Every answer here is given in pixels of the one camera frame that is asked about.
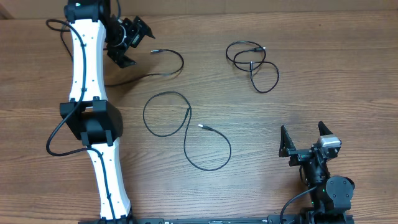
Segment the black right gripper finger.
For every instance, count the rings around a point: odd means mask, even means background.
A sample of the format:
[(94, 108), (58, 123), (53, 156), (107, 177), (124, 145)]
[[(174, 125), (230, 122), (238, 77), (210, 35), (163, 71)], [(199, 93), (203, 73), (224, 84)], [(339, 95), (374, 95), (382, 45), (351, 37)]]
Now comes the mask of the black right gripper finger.
[(295, 146), (284, 125), (280, 127), (280, 136), (279, 157), (288, 157), (292, 151), (295, 151)]
[(327, 128), (323, 121), (318, 122), (318, 130), (321, 136), (332, 135), (333, 133)]

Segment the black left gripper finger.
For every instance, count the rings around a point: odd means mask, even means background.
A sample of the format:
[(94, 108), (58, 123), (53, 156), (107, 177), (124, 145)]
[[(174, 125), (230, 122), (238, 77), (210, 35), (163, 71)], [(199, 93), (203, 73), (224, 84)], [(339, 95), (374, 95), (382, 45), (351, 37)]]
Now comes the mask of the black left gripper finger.
[(139, 16), (134, 18), (134, 23), (137, 27), (137, 31), (140, 34), (147, 35), (148, 37), (155, 39), (152, 29)]
[(121, 51), (108, 49), (107, 55), (120, 68), (126, 68), (136, 64), (134, 60), (125, 56), (124, 52)]

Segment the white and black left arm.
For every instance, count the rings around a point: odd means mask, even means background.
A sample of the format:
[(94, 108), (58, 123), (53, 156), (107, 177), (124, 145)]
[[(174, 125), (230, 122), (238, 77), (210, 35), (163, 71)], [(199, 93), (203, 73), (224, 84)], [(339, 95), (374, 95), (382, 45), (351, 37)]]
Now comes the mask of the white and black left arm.
[(92, 161), (101, 202), (97, 223), (135, 223), (119, 158), (123, 118), (106, 95), (103, 57), (121, 68), (134, 65), (126, 50), (153, 37), (151, 28), (140, 17), (111, 15), (109, 1), (69, 1), (64, 13), (73, 41), (73, 83), (68, 102), (60, 104), (62, 123)]

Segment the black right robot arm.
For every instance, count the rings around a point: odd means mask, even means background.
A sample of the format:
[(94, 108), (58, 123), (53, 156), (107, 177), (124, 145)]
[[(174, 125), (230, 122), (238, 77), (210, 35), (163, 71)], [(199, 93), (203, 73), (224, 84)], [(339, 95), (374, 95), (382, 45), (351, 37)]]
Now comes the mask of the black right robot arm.
[[(354, 223), (353, 216), (346, 212), (351, 209), (355, 184), (340, 175), (332, 176), (326, 163), (336, 157), (342, 141), (324, 124), (318, 123), (320, 137), (308, 149), (297, 149), (285, 126), (280, 128), (279, 156), (289, 158), (289, 166), (298, 166), (300, 180), (308, 189), (291, 198), (282, 207), (280, 223)], [(287, 207), (308, 194), (312, 206), (305, 207), (293, 218), (284, 215)]]

